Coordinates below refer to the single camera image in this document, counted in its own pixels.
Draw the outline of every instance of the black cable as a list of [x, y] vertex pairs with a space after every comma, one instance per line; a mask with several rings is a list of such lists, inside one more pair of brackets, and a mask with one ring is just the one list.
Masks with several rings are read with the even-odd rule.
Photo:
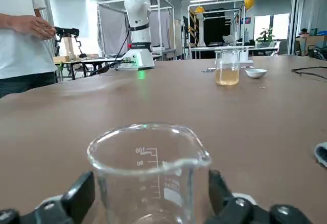
[[123, 47], [124, 47], [124, 44], [126, 43], [126, 40], [127, 40], [128, 36], [129, 36], [129, 31], [127, 32], [127, 36], [126, 36], [126, 38], [125, 38], [125, 40], [124, 40], [124, 43], [122, 44], [121, 49], [119, 50], [118, 54], [116, 55], [115, 60], [114, 60], [112, 63], [108, 63], [108, 64], [105, 65], [104, 67], [99, 68], [99, 69], [94, 70], [93, 72], [91, 72], [90, 75], [89, 75], [90, 77], [91, 77], [91, 76], [94, 76], [94, 75], [97, 75], [97, 74], [105, 73], [105, 72], [107, 72], [109, 69], [114, 68], [117, 64], [120, 64], [120, 63], [123, 62], [123, 60], [117, 61], [117, 58], [119, 57], [119, 54], [121, 53], [121, 51], [122, 51], [122, 49], [123, 49]]
[[326, 47], [318, 47], [316, 45], [309, 45], [308, 46], [308, 56], [320, 60], [327, 60], [327, 46]]

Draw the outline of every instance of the black eyeglasses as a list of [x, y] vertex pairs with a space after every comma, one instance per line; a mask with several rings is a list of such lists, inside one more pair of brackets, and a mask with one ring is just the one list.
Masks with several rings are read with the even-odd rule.
[[319, 78], [322, 78], [322, 79], [327, 80], [326, 77], [321, 76], [321, 75], [318, 75], [318, 74], [316, 74], [316, 73], [312, 73], [312, 72], [299, 72], [300, 70], [313, 69], [313, 68], [326, 68], [326, 69], [327, 69], [327, 67], [323, 67], [323, 66], [320, 66], [320, 67], [304, 67], [304, 68], [292, 69], [292, 72], [297, 73], [297, 74], [299, 74], [300, 76], [301, 76], [302, 74], [307, 74], [307, 75], [313, 75], [313, 76], [316, 76], [316, 77], [319, 77]]

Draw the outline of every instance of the white t-shirt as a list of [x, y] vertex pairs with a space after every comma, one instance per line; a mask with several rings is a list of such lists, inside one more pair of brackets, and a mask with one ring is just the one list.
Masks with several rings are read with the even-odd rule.
[[[35, 15], [44, 9], [43, 0], [0, 0], [0, 13]], [[45, 41], [12, 29], [0, 29], [0, 79], [56, 70]]]

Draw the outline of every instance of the table surface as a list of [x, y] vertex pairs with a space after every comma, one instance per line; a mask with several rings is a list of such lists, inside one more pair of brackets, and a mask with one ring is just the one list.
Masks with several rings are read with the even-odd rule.
[[[187, 60], [6, 96], [0, 100], [0, 209], [27, 213], [62, 194], [91, 169], [86, 149], [97, 135], [157, 121], [192, 128], [232, 191], [266, 209], [295, 205], [314, 224], [325, 224], [327, 169], [313, 150], [327, 141], [327, 83], [291, 69], [327, 63], [292, 56], [253, 60], [266, 76], [251, 79], [241, 69], [240, 83], [231, 87], [201, 72], [213, 60]], [[196, 200], [206, 193], [205, 185], [197, 186]]]
[[254, 48], [254, 45], [235, 45], [235, 46], [212, 46], [212, 47], [192, 47], [190, 48], [192, 52], [198, 52], [198, 51], [215, 51], [220, 49], [251, 49]]

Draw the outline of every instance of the person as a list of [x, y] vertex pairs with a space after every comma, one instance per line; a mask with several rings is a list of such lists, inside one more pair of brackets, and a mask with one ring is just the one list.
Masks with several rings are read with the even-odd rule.
[[0, 0], [0, 98], [56, 83], [45, 40], [56, 30], [41, 18], [43, 0]]
[[301, 33], [300, 33], [300, 35], [302, 35], [302, 34], [307, 34], [308, 33], [308, 29], [301, 29]]

